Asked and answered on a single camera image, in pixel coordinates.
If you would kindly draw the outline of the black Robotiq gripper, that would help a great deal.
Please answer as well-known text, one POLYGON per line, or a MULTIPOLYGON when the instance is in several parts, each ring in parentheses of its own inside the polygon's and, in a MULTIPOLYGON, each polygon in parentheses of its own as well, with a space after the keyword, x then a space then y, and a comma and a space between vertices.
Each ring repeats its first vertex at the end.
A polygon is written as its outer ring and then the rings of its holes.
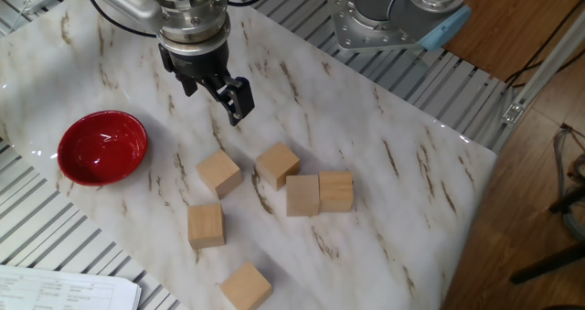
POLYGON ((230 76, 228 42, 197 55, 179 55, 162 44, 158 48, 165 69, 176 73, 175 78, 181 82, 185 95, 192 96, 197 91, 194 78, 202 78, 200 83, 228 112, 231 126, 236 126, 255 108, 250 82, 243 77, 230 76))

